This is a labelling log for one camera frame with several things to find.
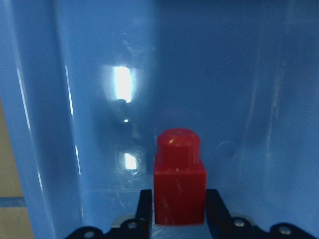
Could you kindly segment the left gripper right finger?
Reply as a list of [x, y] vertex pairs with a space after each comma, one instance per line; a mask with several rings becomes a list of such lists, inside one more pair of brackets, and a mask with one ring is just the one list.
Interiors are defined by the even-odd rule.
[[206, 221], [213, 239], [229, 239], [232, 217], [216, 189], [206, 190]]

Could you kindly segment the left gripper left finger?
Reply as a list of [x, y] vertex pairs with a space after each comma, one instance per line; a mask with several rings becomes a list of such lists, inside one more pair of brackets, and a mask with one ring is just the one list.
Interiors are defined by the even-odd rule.
[[153, 197], [151, 189], [140, 191], [135, 219], [144, 237], [150, 237], [153, 223]]

